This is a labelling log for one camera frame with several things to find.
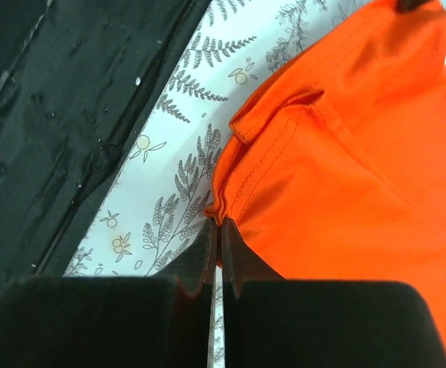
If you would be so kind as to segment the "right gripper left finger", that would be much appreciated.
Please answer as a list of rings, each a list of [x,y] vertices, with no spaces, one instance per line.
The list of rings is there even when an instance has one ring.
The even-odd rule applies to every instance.
[[[149,277],[45,277],[0,296],[0,367],[204,367],[217,228]]]

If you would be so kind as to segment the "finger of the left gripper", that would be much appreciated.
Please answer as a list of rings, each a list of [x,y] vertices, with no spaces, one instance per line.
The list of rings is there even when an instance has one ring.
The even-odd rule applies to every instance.
[[[396,0],[395,11],[399,14],[412,12],[423,6],[428,0]]]

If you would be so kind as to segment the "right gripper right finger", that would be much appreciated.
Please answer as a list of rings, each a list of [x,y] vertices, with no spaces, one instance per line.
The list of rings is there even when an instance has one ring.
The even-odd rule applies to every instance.
[[[287,280],[221,225],[229,367],[446,367],[427,304],[385,281]]]

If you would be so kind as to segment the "orange t shirt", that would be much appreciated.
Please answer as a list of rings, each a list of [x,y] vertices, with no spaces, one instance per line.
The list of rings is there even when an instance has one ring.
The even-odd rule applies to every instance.
[[[217,223],[286,278],[400,281],[446,347],[446,8],[361,7],[231,119]]]

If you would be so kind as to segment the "floral table mat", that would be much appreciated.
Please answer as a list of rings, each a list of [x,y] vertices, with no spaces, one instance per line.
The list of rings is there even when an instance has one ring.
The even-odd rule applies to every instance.
[[[180,255],[208,217],[234,115],[274,73],[370,2],[211,2],[67,275],[148,276]]]

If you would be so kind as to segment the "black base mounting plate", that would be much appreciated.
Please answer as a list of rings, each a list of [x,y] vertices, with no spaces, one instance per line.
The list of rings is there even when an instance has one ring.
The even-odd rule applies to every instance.
[[[61,275],[206,1],[31,1],[0,80],[0,292]]]

